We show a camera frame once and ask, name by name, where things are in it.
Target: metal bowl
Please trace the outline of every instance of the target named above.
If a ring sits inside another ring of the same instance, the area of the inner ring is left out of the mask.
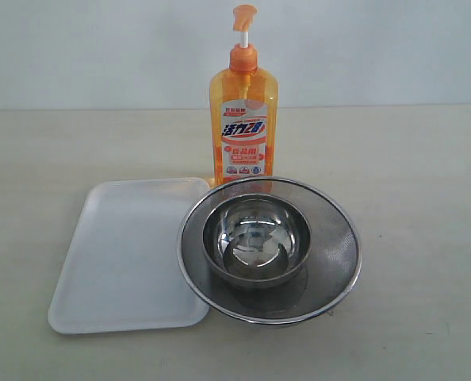
[[[203,229],[212,270],[234,287],[275,287],[293,278],[308,258],[309,226],[295,206],[268,194],[222,202]]]
[[[204,254],[209,216],[223,202],[247,194],[283,199],[309,223],[308,258],[296,276],[276,287],[234,288]],[[358,234],[341,207],[313,187],[275,177],[239,179],[211,190],[185,216],[177,250],[186,282],[200,298],[232,318],[263,325],[296,324],[329,311],[352,290],[361,269]]]

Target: mesh strainer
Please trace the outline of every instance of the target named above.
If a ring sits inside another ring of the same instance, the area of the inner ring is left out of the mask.
[[[294,205],[311,228],[309,257],[300,273],[280,286],[245,291],[216,275],[203,254],[203,227],[222,202],[245,194],[269,194]],[[361,267],[360,243],[347,214],[327,195],[289,179],[254,177],[211,190],[186,215],[178,259],[191,288],[210,306],[243,321],[287,325],[318,316],[351,291]]]

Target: white table surface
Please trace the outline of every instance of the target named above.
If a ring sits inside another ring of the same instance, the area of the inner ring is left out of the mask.
[[[275,175],[326,191],[362,236],[360,280],[333,314],[53,332],[88,190],[209,177],[210,133],[206,110],[0,112],[0,379],[471,380],[471,106],[280,110]]]

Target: orange pump head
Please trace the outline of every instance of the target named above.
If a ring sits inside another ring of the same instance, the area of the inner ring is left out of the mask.
[[[234,71],[249,72],[257,68],[257,49],[248,44],[248,29],[256,13],[257,9],[249,4],[234,8],[234,30],[241,32],[241,42],[230,51],[230,68]]]

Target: dish soap bottle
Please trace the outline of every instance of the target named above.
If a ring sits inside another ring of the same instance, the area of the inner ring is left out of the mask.
[[[241,41],[230,51],[230,68],[209,86],[215,184],[246,176],[272,175],[278,81],[257,65],[248,29],[257,13],[250,5],[234,9]]]

